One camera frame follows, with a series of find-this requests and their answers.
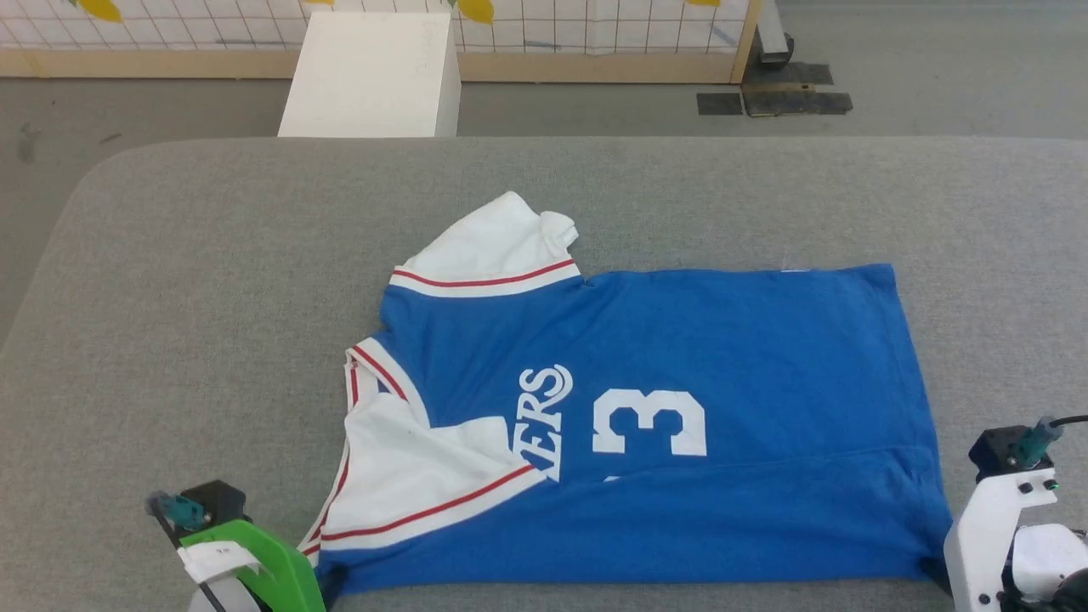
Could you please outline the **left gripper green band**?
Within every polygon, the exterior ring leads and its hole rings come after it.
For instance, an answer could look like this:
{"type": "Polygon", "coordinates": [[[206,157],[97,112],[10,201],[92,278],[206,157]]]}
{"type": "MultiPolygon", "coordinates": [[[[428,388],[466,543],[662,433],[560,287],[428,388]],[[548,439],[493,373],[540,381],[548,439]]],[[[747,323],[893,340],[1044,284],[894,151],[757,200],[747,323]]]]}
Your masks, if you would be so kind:
{"type": "Polygon", "coordinates": [[[250,522],[182,537],[178,556],[225,611],[326,611],[309,558],[250,522]]]}

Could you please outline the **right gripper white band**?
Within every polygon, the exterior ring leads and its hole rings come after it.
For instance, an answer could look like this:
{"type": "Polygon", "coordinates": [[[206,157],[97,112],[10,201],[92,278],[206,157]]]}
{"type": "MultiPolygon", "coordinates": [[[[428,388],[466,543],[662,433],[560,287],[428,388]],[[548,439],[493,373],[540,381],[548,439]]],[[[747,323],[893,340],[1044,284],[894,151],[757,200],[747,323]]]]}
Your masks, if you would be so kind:
{"type": "Polygon", "coordinates": [[[1053,467],[982,478],[953,522],[943,546],[956,611],[999,611],[1006,558],[1026,507],[1058,502],[1044,482],[1053,467]]]}

